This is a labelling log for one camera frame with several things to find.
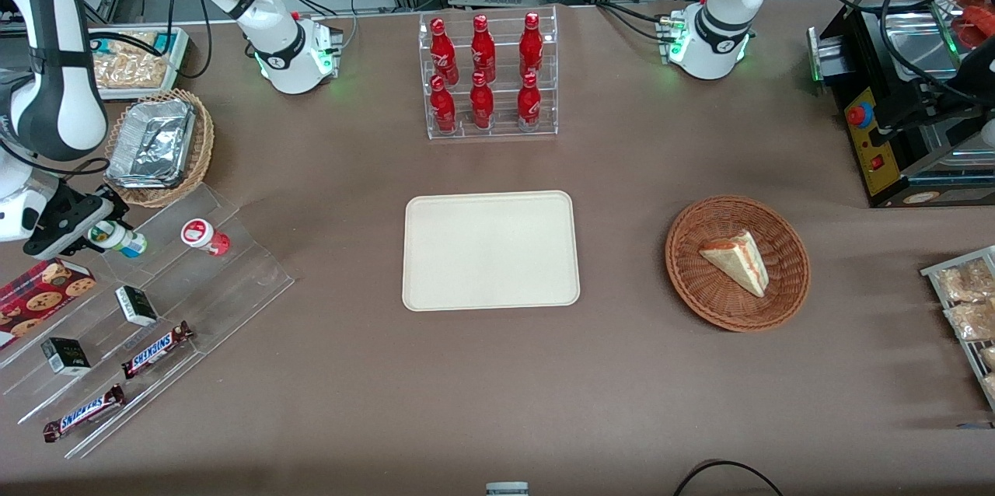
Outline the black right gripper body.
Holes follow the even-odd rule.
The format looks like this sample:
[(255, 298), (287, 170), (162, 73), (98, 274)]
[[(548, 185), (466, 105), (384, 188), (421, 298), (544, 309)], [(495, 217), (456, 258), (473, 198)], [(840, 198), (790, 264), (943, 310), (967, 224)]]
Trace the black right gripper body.
[(113, 205), (103, 198), (103, 185), (94, 194), (81, 194), (61, 183), (52, 201), (40, 214), (35, 230), (23, 244), (30, 257), (72, 256), (72, 242), (89, 238), (90, 230), (105, 218)]

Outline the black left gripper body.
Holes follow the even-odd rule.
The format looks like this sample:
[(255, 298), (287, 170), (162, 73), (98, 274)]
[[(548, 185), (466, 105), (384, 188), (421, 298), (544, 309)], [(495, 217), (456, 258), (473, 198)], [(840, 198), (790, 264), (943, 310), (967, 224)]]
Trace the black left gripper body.
[(875, 104), (877, 130), (868, 137), (882, 146), (900, 131), (941, 123), (953, 117), (978, 117), (993, 110), (994, 37), (988, 37), (962, 60), (947, 81), (928, 73), (905, 82), (898, 91)]

